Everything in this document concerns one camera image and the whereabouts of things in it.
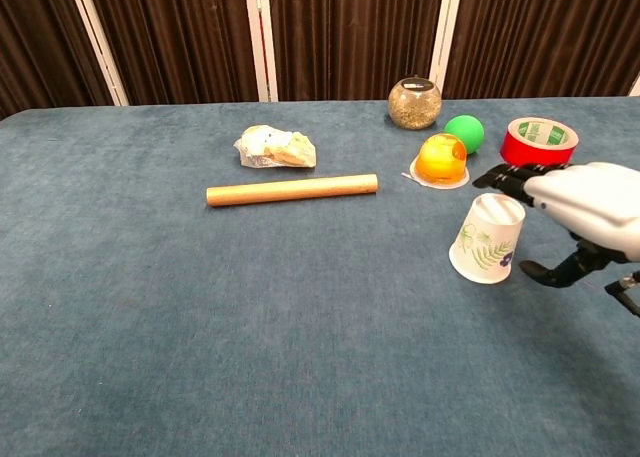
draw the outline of red tape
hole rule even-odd
[[[578,142],[578,134],[560,122],[524,117],[509,123],[500,154],[511,165],[565,164]]]

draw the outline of white rock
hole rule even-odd
[[[233,146],[245,167],[315,167],[316,148],[300,132],[287,132],[269,125],[246,129]]]

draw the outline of wooden rod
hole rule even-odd
[[[220,207],[338,195],[370,194],[377,190],[378,177],[376,174],[323,177],[263,184],[209,187],[207,189],[207,204],[212,207]]]

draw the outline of leaf print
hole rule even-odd
[[[467,252],[467,249],[470,249],[473,246],[473,234],[476,232],[476,226],[473,224],[466,224],[460,229],[460,233],[458,234],[458,238],[460,240],[460,245],[462,246],[463,252]]]
[[[483,244],[489,244],[491,243],[491,236],[486,232],[480,232],[478,234],[478,241],[482,242]]]
[[[498,262],[500,262],[500,265],[503,267],[506,266],[513,255],[513,251],[510,251],[509,242],[502,242],[500,245],[485,245],[482,248],[476,247],[473,249],[472,254],[476,264],[478,264],[481,269],[489,270],[490,267]]]

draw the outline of curtain fold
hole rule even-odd
[[[440,2],[270,0],[279,99],[386,99],[427,77]]]
[[[132,104],[257,101],[246,0],[94,0]]]
[[[460,0],[443,95],[627,95],[640,0]]]
[[[0,0],[0,118],[112,105],[74,0]]]

